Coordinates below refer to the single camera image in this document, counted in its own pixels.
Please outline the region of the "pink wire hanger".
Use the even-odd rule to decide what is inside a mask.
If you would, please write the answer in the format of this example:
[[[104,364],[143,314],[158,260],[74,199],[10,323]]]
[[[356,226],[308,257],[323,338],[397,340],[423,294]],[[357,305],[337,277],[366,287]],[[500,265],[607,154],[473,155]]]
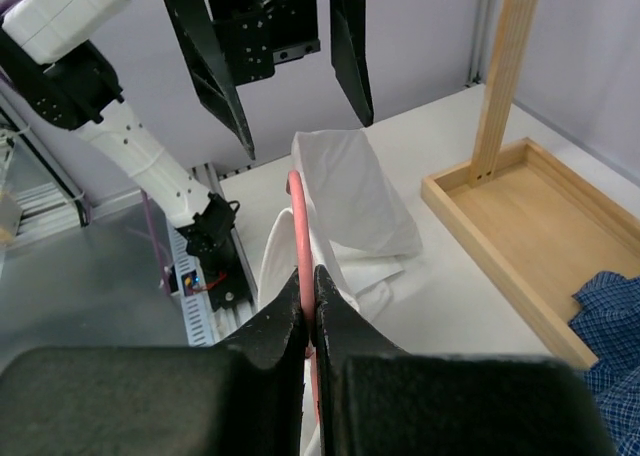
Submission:
[[[315,328],[313,255],[311,250],[308,213],[304,187],[301,175],[296,170],[292,170],[288,173],[287,192],[290,194],[292,202],[296,254],[298,261],[300,304],[309,333],[307,357],[311,361],[312,396],[315,405],[316,420],[320,421],[317,361],[315,355],[315,343],[313,342]]]

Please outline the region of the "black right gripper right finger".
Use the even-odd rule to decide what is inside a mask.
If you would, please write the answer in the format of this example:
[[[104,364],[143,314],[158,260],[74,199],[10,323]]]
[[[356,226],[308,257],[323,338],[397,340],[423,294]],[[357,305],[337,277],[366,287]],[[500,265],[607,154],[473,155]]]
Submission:
[[[611,455],[586,386],[547,357],[421,356],[396,346],[318,266],[317,384],[325,455]]]

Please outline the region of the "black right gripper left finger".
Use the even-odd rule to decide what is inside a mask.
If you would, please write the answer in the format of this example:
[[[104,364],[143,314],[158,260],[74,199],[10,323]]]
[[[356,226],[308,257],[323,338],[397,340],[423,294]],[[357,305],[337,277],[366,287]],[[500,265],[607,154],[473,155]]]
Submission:
[[[295,455],[299,278],[211,347],[46,347],[1,375],[5,455]]]

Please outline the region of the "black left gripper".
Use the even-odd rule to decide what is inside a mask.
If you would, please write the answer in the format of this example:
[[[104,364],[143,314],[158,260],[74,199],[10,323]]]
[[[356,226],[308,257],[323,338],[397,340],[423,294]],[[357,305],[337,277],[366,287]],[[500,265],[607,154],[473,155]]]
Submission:
[[[236,86],[320,50],[317,0],[163,0],[202,106],[255,146]],[[330,0],[331,64],[364,127],[374,122],[366,60],[366,0]]]

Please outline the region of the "white shirt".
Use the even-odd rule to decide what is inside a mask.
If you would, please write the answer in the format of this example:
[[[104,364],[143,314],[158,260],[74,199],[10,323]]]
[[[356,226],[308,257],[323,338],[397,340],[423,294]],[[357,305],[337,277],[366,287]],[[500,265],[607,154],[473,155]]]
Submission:
[[[311,255],[365,321],[391,301],[397,258],[419,254],[415,219],[361,130],[298,132],[291,146],[307,205]]]

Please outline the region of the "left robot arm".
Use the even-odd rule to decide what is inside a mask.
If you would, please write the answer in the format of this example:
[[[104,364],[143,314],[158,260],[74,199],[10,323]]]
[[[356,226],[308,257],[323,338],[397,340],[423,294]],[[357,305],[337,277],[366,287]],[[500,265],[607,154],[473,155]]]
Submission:
[[[132,0],[9,0],[1,68],[51,125],[89,142],[150,195],[208,274],[235,262],[234,204],[196,181],[126,102],[91,36]],[[202,104],[255,151],[238,89],[320,48],[318,0],[163,0]],[[366,62],[366,0],[329,0],[331,63],[363,125],[374,120]]]

